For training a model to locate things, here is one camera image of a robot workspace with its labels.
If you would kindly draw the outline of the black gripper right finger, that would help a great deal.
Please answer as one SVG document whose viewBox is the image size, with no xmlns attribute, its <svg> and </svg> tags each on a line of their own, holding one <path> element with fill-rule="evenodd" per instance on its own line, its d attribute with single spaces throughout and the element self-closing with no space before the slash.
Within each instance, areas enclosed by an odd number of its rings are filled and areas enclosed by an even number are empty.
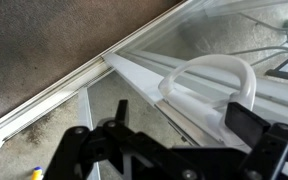
<svg viewBox="0 0 288 180">
<path fill-rule="evenodd" d="M 237 102 L 228 104 L 225 125 L 251 148 L 271 127 L 269 122 Z"/>
</svg>

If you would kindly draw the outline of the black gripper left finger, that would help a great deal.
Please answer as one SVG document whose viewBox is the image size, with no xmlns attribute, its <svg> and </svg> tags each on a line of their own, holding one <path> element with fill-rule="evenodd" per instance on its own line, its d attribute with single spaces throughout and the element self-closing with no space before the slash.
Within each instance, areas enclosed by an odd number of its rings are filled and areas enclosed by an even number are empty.
<svg viewBox="0 0 288 180">
<path fill-rule="evenodd" d="M 115 120 L 127 126 L 129 124 L 129 108 L 126 99 L 120 100 L 118 103 Z"/>
</svg>

